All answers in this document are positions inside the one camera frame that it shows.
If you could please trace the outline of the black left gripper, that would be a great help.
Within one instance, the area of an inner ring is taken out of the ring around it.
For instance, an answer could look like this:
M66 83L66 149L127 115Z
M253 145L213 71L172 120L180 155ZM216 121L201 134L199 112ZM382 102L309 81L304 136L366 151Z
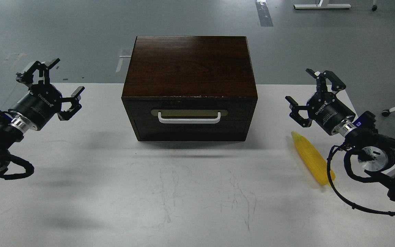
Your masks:
M71 119L81 108L81 93L84 86L79 86L70 97L63 97L59 90L50 83L50 70L60 62L60 58L51 61L34 61L27 69L16 73L16 81L30 88L29 91L9 108L12 116L20 114L32 123L31 129L40 131L45 124L58 113L60 121ZM42 80L34 84L34 73L38 71ZM71 103L71 106L61 111L62 103Z

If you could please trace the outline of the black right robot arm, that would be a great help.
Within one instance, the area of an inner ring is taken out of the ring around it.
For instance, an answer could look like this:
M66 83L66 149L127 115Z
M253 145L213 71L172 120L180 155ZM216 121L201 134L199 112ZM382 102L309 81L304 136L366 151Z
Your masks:
M328 135L344 137L341 145L332 146L327 157L325 181L336 195L352 209L370 214L395 216L392 211L378 211L360 206L343 197L334 186L331 161L337 151L345 151L344 169L349 178L361 183L380 183L388 189L387 196L395 202L395 139L384 136L375 128L375 115L366 111L359 118L342 103L337 94L346 89L344 82L332 71L306 72L316 80L316 92L306 105L299 105L292 97L289 116L303 128L316 122Z

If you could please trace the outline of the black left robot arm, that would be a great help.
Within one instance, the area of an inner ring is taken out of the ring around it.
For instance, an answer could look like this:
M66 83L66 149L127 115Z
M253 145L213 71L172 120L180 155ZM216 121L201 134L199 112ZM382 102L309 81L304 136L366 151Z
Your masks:
M34 61L24 72L16 74L16 81L27 86L28 91L7 111L0 110L0 179L23 179L34 173L33 164L9 152L14 143L24 138L26 131L42 130L54 115L61 121L69 120L82 108L83 86L75 89L70 97L63 97L51 84L50 70L59 62L59 58Z

